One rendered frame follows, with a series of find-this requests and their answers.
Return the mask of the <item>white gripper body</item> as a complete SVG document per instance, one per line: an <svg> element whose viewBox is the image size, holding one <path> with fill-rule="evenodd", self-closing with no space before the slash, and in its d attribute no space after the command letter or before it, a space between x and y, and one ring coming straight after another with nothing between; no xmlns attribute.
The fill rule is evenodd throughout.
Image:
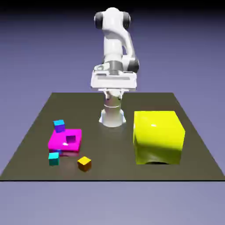
<svg viewBox="0 0 225 225"><path fill-rule="evenodd" d="M137 88L137 74L119 71L118 75L111 75L109 70L93 70L91 87L94 89L135 90Z"/></svg>

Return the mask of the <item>small blue cube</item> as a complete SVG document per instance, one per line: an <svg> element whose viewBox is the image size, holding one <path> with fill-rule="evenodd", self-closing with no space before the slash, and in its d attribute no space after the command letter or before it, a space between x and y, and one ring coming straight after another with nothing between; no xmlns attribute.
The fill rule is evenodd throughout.
<svg viewBox="0 0 225 225"><path fill-rule="evenodd" d="M53 121L54 130L56 133L64 132L65 131L65 122L64 120L54 120Z"/></svg>

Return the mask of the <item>small orange cube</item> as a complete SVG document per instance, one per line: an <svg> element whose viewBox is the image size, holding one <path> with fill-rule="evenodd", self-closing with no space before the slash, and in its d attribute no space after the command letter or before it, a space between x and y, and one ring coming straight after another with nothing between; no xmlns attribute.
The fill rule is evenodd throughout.
<svg viewBox="0 0 225 225"><path fill-rule="evenodd" d="M86 172L91 168L92 162L91 162L91 159L87 158L86 156L83 156L77 161L77 164L78 164L78 168L81 171Z"/></svg>

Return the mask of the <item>small teal cube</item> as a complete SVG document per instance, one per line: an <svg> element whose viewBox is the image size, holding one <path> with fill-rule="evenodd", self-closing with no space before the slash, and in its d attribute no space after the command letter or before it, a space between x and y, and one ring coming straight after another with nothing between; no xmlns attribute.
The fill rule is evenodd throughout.
<svg viewBox="0 0 225 225"><path fill-rule="evenodd" d="M48 156L48 161L50 166L59 165L59 153L58 152L50 152Z"/></svg>

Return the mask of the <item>large yellow box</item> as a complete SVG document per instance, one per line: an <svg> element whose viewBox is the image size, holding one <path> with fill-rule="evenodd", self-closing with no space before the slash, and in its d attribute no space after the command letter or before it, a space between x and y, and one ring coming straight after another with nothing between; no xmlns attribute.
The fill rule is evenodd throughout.
<svg viewBox="0 0 225 225"><path fill-rule="evenodd" d="M179 164L185 129L175 111L135 111L133 144L136 164Z"/></svg>

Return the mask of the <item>large magenta box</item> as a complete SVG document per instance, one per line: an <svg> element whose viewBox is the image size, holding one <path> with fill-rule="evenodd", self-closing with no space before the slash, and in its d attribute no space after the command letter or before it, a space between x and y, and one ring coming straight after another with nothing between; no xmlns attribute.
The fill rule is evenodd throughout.
<svg viewBox="0 0 225 225"><path fill-rule="evenodd" d="M67 135L75 135L76 142L67 144L66 136ZM78 153L80 151L82 140L82 130L81 129L65 129L64 132L56 133L53 131L49 142L48 142L48 150L49 152L59 152L62 156L64 153Z"/></svg>

